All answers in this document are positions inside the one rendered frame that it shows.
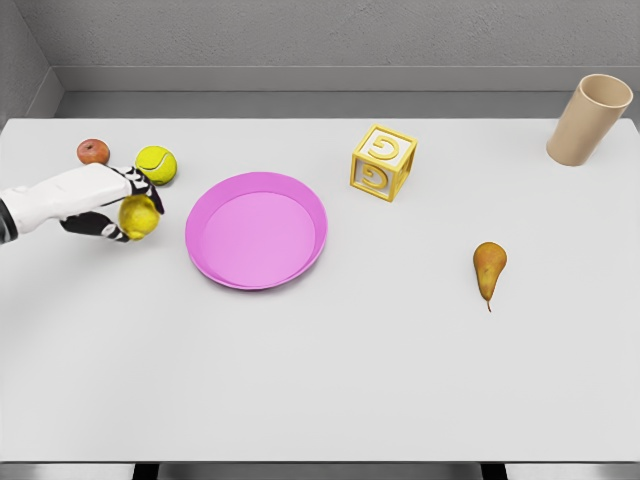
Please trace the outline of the yellow lemon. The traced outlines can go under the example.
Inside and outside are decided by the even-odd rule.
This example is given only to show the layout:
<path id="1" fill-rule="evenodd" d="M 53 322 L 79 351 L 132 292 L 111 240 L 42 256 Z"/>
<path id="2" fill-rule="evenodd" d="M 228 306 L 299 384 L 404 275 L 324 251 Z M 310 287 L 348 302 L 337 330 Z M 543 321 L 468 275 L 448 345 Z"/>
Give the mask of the yellow lemon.
<path id="1" fill-rule="evenodd" d="M 126 197 L 119 209 L 119 226 L 130 240 L 142 240 L 159 224 L 160 213 L 146 195 Z"/>

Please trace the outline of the beige cup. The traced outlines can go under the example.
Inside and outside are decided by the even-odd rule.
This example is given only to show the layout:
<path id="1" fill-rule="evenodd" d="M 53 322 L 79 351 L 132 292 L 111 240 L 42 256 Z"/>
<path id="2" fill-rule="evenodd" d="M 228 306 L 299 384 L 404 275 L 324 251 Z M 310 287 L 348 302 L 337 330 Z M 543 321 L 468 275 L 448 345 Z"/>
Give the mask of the beige cup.
<path id="1" fill-rule="evenodd" d="M 614 76 L 583 77 L 546 143 L 547 154 L 564 166 L 583 165 L 633 97 L 632 89 Z"/>

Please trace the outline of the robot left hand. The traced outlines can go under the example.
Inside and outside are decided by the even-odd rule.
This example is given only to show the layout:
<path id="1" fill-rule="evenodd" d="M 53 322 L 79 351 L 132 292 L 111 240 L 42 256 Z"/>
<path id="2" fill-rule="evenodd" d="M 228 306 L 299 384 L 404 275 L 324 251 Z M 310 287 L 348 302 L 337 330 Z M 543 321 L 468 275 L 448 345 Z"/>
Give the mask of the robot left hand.
<path id="1" fill-rule="evenodd" d="M 130 236 L 109 217 L 98 213 L 98 207 L 129 196 L 143 196 L 152 202 L 158 214 L 164 213 L 156 187 L 133 166 L 89 164 L 40 182 L 30 189 L 30 194 L 43 203 L 43 210 L 50 218 L 58 219 L 64 230 L 123 243 Z"/>

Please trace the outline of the pink round plate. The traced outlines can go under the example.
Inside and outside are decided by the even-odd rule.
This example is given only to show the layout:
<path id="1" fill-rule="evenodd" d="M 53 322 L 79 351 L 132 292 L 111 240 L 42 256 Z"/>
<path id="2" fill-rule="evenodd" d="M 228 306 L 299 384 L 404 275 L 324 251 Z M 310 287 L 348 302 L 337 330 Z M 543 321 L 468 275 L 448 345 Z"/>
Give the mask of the pink round plate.
<path id="1" fill-rule="evenodd" d="M 194 204 L 185 226 L 192 263 L 209 279 L 262 290 L 306 272 L 320 256 L 328 217 L 301 181 L 250 172 L 225 179 Z"/>

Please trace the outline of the red-brown apple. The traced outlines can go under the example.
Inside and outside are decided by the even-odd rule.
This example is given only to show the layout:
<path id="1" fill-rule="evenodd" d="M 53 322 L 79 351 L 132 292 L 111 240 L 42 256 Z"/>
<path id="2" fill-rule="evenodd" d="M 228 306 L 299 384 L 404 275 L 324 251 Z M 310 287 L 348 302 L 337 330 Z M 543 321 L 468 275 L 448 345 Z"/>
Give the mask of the red-brown apple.
<path id="1" fill-rule="evenodd" d="M 94 163 L 106 165 L 110 160 L 110 149 L 104 141 L 89 138 L 77 146 L 76 156 L 84 165 Z"/>

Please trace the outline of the brown-yellow pear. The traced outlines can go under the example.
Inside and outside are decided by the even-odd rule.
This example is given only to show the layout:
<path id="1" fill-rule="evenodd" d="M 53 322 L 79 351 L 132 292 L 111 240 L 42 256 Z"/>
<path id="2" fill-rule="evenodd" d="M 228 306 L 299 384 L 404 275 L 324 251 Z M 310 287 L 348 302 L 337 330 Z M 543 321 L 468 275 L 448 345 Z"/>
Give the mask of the brown-yellow pear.
<path id="1" fill-rule="evenodd" d="M 507 253 L 502 246 L 494 242 L 480 244 L 473 255 L 473 265 L 480 294 L 491 310 L 490 301 L 493 297 L 498 278 L 507 264 Z"/>

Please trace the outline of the yellow letter block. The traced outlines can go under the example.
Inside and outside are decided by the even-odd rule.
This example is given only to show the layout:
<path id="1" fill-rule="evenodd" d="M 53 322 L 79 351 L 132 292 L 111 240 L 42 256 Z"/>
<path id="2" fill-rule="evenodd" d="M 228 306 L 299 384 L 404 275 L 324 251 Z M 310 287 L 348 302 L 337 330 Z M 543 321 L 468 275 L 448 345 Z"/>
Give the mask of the yellow letter block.
<path id="1" fill-rule="evenodd" d="M 392 202 L 411 172 L 417 145 L 414 137 L 372 125 L 352 153 L 350 185 Z"/>

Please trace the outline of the yellow-green tennis ball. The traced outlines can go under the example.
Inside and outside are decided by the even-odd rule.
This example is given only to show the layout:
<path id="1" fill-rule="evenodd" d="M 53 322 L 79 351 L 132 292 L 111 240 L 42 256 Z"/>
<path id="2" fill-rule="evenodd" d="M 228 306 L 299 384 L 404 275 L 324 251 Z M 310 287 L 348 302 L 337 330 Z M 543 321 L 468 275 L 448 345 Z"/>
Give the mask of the yellow-green tennis ball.
<path id="1" fill-rule="evenodd" d="M 155 145 L 144 147 L 139 151 L 135 166 L 156 186 L 170 183 L 178 169 L 173 153 L 165 147 Z"/>

